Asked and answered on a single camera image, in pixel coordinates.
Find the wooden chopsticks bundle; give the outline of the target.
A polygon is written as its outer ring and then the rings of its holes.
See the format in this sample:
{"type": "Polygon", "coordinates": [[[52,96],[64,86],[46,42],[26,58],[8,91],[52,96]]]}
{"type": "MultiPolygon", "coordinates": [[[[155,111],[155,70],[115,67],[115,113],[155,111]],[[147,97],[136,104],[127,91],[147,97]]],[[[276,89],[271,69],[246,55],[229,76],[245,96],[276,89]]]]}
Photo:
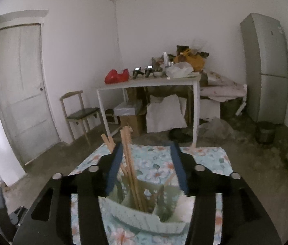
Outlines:
{"type": "Polygon", "coordinates": [[[133,205],[135,210],[141,212],[148,212],[147,201],[144,196],[144,190],[139,184],[137,178],[135,163],[131,153],[131,132],[132,128],[129,126],[122,127],[120,130],[121,143],[123,145],[123,157],[120,165],[120,170],[123,174],[123,192],[124,200],[128,200],[133,205]]]}

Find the floral tablecloth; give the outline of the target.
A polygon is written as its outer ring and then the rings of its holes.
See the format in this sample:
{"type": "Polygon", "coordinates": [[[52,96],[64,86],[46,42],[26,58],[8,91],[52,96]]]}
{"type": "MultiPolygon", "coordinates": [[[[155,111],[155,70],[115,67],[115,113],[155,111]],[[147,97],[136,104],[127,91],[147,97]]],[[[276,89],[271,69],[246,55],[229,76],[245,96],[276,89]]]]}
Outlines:
{"type": "MultiPolygon", "coordinates": [[[[220,147],[189,148],[182,147],[181,150],[191,154],[196,163],[202,164],[212,172],[222,175],[229,175],[233,172],[231,162],[220,147]]],[[[143,182],[157,185],[165,183],[174,171],[170,149],[168,147],[155,145],[131,146],[132,157],[135,164],[137,178],[143,182]]],[[[106,145],[99,146],[83,162],[81,162],[72,174],[78,174],[91,165],[97,164],[103,155],[110,151],[106,145]]],[[[71,206],[71,223],[73,243],[80,244],[79,220],[78,220],[78,195],[73,194],[71,206]]],[[[110,213],[110,207],[106,201],[100,199],[100,209],[104,218],[104,227],[109,244],[184,244],[188,229],[185,228],[179,235],[156,235],[143,232],[138,229],[118,222],[110,213]]]]}

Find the white sack under table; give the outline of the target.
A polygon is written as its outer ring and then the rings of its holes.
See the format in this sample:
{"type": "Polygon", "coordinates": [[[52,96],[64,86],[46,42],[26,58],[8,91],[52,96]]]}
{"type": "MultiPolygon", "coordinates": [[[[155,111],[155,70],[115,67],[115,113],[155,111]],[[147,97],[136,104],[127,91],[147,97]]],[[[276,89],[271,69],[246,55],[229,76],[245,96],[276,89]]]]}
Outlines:
{"type": "Polygon", "coordinates": [[[146,123],[148,133],[159,133],[174,128],[187,128],[185,121],[186,98],[170,95],[150,96],[146,123]]]}

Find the cardboard box under table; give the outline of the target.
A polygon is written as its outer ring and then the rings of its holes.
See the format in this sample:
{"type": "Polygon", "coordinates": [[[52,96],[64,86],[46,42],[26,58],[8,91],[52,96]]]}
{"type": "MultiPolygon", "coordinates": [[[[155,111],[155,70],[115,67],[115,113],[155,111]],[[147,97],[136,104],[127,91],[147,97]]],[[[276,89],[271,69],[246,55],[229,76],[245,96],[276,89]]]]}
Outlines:
{"type": "Polygon", "coordinates": [[[122,102],[114,108],[114,115],[120,118],[121,126],[132,128],[132,135],[139,137],[146,126],[146,108],[141,101],[122,102]]]}

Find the green plastic utensil holder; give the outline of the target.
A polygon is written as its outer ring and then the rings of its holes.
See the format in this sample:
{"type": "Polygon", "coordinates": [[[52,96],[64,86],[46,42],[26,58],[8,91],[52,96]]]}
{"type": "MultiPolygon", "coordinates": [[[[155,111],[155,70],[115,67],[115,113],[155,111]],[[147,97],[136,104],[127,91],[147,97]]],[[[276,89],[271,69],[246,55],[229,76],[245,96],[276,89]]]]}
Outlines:
{"type": "Polygon", "coordinates": [[[195,197],[187,197],[176,178],[164,184],[138,180],[141,198],[133,197],[128,178],[122,176],[108,197],[100,200],[107,206],[112,218],[139,229],[155,234],[178,235],[191,222],[195,197]]]}

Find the pink covered low bench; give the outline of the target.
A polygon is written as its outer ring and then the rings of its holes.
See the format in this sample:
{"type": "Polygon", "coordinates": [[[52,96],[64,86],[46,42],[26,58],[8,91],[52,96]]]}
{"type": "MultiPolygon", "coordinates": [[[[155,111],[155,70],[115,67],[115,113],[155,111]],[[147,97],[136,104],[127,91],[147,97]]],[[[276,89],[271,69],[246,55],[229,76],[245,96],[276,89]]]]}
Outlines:
{"type": "Polygon", "coordinates": [[[246,84],[236,83],[229,78],[203,69],[200,80],[200,96],[220,103],[221,117],[239,116],[247,105],[246,84]]]}

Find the dark round pot on floor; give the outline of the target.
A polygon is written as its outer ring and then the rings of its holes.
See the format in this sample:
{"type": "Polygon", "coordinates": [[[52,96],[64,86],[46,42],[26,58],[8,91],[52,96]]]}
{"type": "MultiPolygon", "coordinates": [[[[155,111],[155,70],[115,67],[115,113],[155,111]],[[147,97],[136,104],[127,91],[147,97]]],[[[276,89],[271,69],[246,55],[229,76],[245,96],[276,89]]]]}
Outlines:
{"type": "Polygon", "coordinates": [[[269,145],[274,142],[276,125],[271,122],[258,122],[255,139],[257,143],[269,145]]]}

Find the red plastic bag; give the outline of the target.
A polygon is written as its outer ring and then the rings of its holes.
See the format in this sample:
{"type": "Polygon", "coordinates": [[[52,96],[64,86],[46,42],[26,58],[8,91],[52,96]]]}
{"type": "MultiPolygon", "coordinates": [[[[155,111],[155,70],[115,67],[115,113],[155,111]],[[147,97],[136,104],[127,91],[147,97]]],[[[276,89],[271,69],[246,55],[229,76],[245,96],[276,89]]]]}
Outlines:
{"type": "Polygon", "coordinates": [[[126,82],[130,78],[130,73],[128,69],[124,69],[122,72],[118,72],[115,69],[109,71],[107,76],[105,77],[105,84],[116,84],[119,82],[126,82]]]}

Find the white plastic bag on table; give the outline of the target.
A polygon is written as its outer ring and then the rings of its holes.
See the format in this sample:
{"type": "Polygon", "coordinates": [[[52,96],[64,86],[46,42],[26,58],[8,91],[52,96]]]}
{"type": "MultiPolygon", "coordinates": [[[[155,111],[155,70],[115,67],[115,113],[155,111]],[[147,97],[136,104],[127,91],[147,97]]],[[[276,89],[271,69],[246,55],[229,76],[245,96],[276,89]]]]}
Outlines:
{"type": "Polygon", "coordinates": [[[193,71],[192,65],[188,62],[179,62],[166,68],[166,76],[171,79],[185,78],[193,71]]]}

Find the black device right on table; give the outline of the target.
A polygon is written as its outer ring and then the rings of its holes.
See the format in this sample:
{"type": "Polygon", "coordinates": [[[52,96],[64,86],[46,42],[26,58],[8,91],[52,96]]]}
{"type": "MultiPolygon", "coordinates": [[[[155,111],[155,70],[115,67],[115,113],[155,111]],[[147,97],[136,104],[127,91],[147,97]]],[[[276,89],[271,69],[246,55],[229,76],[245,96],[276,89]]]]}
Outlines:
{"type": "Polygon", "coordinates": [[[148,65],[145,68],[145,78],[148,78],[150,76],[150,74],[153,74],[153,65],[148,65]]]}

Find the black device on table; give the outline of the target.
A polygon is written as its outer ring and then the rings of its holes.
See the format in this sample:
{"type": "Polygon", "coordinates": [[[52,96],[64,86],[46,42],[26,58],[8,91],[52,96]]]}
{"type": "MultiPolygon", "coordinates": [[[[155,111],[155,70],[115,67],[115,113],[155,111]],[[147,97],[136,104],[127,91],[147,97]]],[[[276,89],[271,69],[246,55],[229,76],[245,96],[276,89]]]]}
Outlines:
{"type": "Polygon", "coordinates": [[[138,75],[144,75],[144,72],[142,71],[142,68],[139,66],[139,67],[136,67],[134,70],[133,70],[133,79],[136,79],[138,77],[138,75]]]}
{"type": "Polygon", "coordinates": [[[148,78],[150,76],[150,74],[153,74],[153,65],[148,65],[145,68],[145,78],[148,78]]]}

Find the black device left on table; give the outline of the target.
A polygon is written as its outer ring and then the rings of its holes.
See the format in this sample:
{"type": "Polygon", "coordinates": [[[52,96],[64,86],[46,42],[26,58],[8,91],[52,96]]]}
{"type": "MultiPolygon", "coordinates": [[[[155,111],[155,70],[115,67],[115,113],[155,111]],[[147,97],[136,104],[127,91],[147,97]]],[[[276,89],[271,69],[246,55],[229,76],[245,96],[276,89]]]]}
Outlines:
{"type": "Polygon", "coordinates": [[[133,79],[136,79],[138,77],[138,75],[144,75],[144,72],[142,71],[142,68],[139,66],[139,67],[136,67],[134,70],[133,70],[133,79]]]}

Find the orange bag on table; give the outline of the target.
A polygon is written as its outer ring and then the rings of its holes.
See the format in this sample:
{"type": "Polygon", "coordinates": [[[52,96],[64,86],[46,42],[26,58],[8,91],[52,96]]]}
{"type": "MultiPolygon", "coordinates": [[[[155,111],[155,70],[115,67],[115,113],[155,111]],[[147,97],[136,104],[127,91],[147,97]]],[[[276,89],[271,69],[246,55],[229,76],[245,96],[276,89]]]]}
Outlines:
{"type": "Polygon", "coordinates": [[[204,68],[208,56],[208,52],[199,52],[190,49],[188,46],[177,45],[177,55],[174,62],[187,62],[191,64],[195,72],[200,72],[204,68]]]}

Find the white door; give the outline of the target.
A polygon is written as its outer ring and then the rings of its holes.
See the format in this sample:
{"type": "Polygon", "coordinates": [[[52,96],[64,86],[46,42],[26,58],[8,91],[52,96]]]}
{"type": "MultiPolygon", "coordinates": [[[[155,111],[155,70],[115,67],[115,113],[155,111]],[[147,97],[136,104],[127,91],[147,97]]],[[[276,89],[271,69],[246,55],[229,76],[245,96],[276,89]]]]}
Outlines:
{"type": "Polygon", "coordinates": [[[43,76],[47,14],[26,10],[0,16],[0,119],[21,165],[59,142],[43,76]]]}

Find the silver refrigerator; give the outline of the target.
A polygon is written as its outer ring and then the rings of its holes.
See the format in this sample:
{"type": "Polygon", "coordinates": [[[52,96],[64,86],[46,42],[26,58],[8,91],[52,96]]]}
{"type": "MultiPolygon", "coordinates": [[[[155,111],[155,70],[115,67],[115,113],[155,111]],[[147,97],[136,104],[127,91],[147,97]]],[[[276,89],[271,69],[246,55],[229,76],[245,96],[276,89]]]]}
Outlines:
{"type": "Polygon", "coordinates": [[[280,22],[259,13],[240,24],[246,57],[247,113],[255,122],[284,123],[288,50],[280,22]]]}

